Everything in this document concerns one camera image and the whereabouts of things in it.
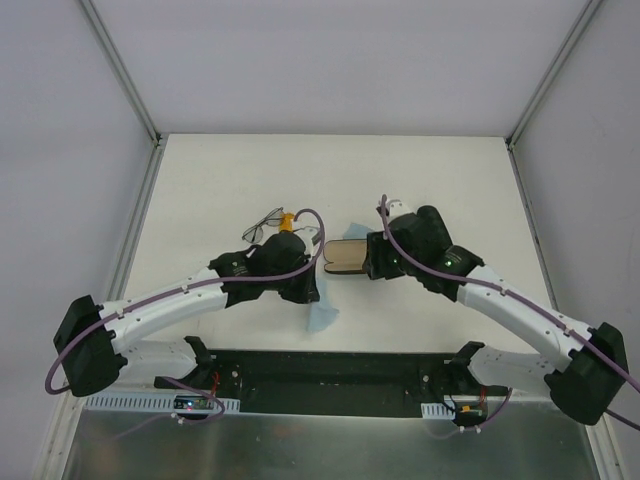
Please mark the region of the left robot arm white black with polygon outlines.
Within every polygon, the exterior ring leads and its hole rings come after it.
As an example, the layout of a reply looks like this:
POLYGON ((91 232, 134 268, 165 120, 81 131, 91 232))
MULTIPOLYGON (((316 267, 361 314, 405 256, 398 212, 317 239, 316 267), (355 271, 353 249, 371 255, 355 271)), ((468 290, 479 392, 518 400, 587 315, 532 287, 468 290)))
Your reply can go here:
POLYGON ((125 377, 136 363, 136 343, 182 320, 229 309, 275 292, 294 304, 319 300, 315 265, 324 247, 310 227, 280 232, 264 244, 227 252, 196 274, 154 293, 96 303, 71 302, 54 337, 57 359, 45 390, 86 397, 125 377))

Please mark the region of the metal frame clear glasses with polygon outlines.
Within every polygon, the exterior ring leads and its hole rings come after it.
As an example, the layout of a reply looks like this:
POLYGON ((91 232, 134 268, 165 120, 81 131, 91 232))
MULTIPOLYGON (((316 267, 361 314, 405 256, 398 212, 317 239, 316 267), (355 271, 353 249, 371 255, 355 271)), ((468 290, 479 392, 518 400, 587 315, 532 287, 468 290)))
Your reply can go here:
POLYGON ((241 238, 251 245, 257 245, 264 237, 264 228, 279 228, 283 222, 283 217, 284 209, 282 207, 275 208, 254 225, 246 229, 241 238))

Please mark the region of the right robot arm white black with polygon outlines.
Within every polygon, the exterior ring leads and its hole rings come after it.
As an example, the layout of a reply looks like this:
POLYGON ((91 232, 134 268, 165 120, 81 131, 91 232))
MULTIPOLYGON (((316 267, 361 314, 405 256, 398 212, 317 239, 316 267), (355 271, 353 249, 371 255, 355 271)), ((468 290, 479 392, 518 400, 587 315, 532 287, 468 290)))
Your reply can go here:
POLYGON ((623 385, 636 383, 617 328, 593 327, 518 292, 481 257, 453 243, 435 207, 412 210, 399 199, 382 198, 376 211, 382 228, 368 233, 363 263, 370 279, 411 277, 427 291, 485 315, 534 350, 523 354, 467 343, 450 369, 457 392, 501 386, 535 393, 592 426, 623 385))

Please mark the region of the black glasses case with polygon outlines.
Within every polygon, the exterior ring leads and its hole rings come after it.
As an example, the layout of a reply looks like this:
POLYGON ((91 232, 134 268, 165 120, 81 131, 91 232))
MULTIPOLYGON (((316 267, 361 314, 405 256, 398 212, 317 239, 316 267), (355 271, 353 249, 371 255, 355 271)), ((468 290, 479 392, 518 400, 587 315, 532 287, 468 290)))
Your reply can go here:
POLYGON ((324 271, 332 275, 361 275, 367 254, 365 239, 328 241, 324 247, 324 271))

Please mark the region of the light blue cloth back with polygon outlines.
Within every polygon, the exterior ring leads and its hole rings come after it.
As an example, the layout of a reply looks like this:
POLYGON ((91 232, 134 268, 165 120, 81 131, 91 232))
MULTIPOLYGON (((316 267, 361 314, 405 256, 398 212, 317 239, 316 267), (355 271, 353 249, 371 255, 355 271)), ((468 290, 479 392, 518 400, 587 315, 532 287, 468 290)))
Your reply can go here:
POLYGON ((312 334, 326 330, 339 315, 339 310, 330 301, 328 283, 324 277, 316 278, 316 287, 319 300, 310 305, 306 327, 306 331, 312 334))

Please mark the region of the orange safety glasses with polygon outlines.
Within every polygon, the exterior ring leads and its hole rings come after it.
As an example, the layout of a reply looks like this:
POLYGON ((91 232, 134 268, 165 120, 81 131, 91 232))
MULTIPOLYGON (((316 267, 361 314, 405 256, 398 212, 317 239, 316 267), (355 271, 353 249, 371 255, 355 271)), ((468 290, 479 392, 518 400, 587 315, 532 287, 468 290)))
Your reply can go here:
POLYGON ((291 213, 291 212, 285 212, 282 214, 281 219, 280 219, 280 224, 278 227, 278 231, 279 232, 289 232, 289 233, 293 233, 294 232, 294 221, 295 221, 295 214, 291 213))

